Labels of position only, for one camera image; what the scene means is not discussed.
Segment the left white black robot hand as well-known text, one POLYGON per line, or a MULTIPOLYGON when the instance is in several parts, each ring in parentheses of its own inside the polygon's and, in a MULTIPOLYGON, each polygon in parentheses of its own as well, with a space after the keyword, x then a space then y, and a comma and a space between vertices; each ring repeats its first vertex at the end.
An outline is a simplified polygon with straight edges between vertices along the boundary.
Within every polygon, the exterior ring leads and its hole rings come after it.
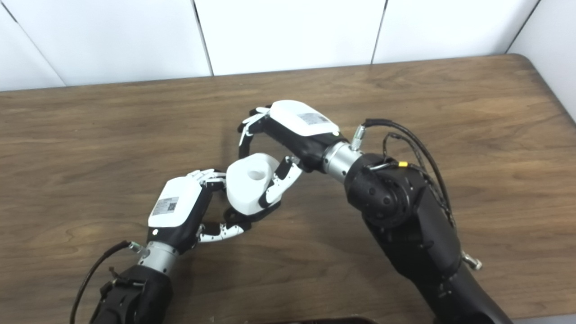
POLYGON ((198 243, 223 241, 251 230, 247 221, 203 221, 213 194, 225 189, 226 174, 218 169, 195 170, 167 181, 148 216, 147 242, 166 244, 182 255, 198 243))

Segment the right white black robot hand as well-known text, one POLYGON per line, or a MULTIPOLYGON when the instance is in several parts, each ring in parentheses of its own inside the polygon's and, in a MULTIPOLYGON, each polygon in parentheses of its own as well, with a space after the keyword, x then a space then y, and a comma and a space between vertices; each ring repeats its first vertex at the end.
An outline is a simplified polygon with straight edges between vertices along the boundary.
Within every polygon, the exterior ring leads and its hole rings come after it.
POLYGON ((251 110, 237 131, 241 134, 239 158, 248 156, 253 136, 259 133, 265 133, 290 152, 274 168, 271 180, 258 198, 258 206, 263 209, 272 206, 302 172, 328 174, 336 147, 348 144, 337 124, 295 100, 280 100, 251 110))

